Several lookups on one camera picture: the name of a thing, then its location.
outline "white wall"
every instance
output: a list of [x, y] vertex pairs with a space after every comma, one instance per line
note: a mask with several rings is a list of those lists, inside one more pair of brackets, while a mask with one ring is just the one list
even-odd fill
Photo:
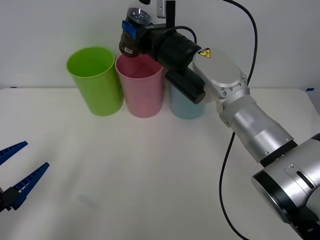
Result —
[[[119, 55], [131, 0], [1, 0], [0, 88], [72, 87], [65, 64], [85, 46]], [[156, 0], [152, 0], [155, 10]], [[259, 50], [252, 87], [320, 88], [320, 1], [239, 0], [253, 14]], [[177, 24], [202, 47], [224, 50], [249, 73], [254, 34], [248, 17], [222, 0], [177, 0]]]

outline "plastic cup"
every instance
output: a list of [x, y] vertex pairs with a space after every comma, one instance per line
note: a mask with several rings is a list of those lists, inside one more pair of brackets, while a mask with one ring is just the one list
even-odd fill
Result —
[[71, 74], [91, 113], [109, 116], [123, 104], [115, 56], [103, 47], [88, 47], [74, 53], [67, 61]]
[[192, 120], [199, 118], [205, 111], [205, 104], [194, 104], [173, 85], [170, 86], [170, 109], [180, 119]]
[[164, 68], [146, 54], [121, 55], [115, 63], [129, 112], [138, 118], [156, 115], [163, 104]]

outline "robotic arm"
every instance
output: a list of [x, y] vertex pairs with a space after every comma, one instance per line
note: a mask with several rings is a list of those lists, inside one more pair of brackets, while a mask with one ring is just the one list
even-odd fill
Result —
[[[120, 50], [128, 57], [148, 54], [167, 68], [166, 78], [190, 101], [200, 103], [206, 85], [214, 95], [224, 124], [239, 137], [264, 169], [252, 183], [283, 222], [304, 240], [320, 236], [320, 134], [298, 146], [250, 95], [248, 80], [221, 50], [201, 48], [174, 26], [175, 1], [157, 0], [157, 15], [166, 24], [152, 24], [143, 10], [150, 0], [129, 8], [122, 22]], [[193, 70], [188, 68], [193, 63]]]

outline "cup rim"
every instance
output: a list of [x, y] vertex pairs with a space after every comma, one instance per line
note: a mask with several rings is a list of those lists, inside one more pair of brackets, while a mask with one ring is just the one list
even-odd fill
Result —
[[118, 62], [119, 58], [121, 58], [121, 57], [123, 57], [123, 56], [125, 56], [125, 55], [122, 54], [121, 56], [119, 56], [119, 57], [116, 58], [114, 67], [115, 67], [116, 72], [117, 72], [120, 76], [122, 76], [122, 77], [124, 77], [124, 78], [126, 78], [126, 79], [130, 79], [130, 80], [148, 80], [148, 79], [151, 79], [151, 78], [153, 78], [154, 76], [158, 75], [159, 73], [161, 73], [161, 72], [164, 70], [164, 67], [161, 66], [160, 70], [157, 71], [155, 74], [153, 74], [153, 75], [151, 75], [151, 76], [144, 77], [144, 78], [133, 78], [133, 77], [126, 76], [126, 75], [122, 74], [122, 73], [118, 70], [118, 68], [117, 68], [117, 62]]
[[[104, 50], [107, 50], [109, 53], [111, 53], [112, 55], [112, 63], [110, 65], [109, 68], [107, 68], [105, 71], [103, 71], [102, 73], [99, 73], [98, 75], [94, 75], [94, 76], [77, 76], [75, 74], [73, 74], [72, 72], [69, 71], [69, 68], [68, 68], [68, 63], [70, 61], [70, 59], [75, 55], [77, 54], [78, 52], [81, 52], [83, 50], [86, 50], [86, 49], [104, 49]], [[66, 70], [68, 71], [69, 74], [71, 74], [72, 76], [76, 77], [76, 78], [79, 78], [79, 79], [92, 79], [92, 78], [96, 78], [96, 77], [99, 77], [103, 74], [105, 74], [106, 72], [108, 72], [114, 65], [115, 65], [115, 61], [116, 61], [116, 57], [114, 55], [114, 53], [108, 49], [108, 48], [105, 48], [103, 46], [87, 46], [87, 47], [84, 47], [84, 48], [81, 48], [77, 51], [75, 51], [73, 54], [71, 54], [71, 56], [68, 58], [68, 60], [66, 61], [66, 64], [65, 64], [65, 67], [66, 67]]]

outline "light blue cup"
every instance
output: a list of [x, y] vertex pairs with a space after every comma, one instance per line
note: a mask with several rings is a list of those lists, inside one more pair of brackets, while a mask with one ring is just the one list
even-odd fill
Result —
[[199, 118], [205, 111], [205, 103], [194, 104], [173, 85], [170, 86], [170, 109], [178, 118], [192, 120]]

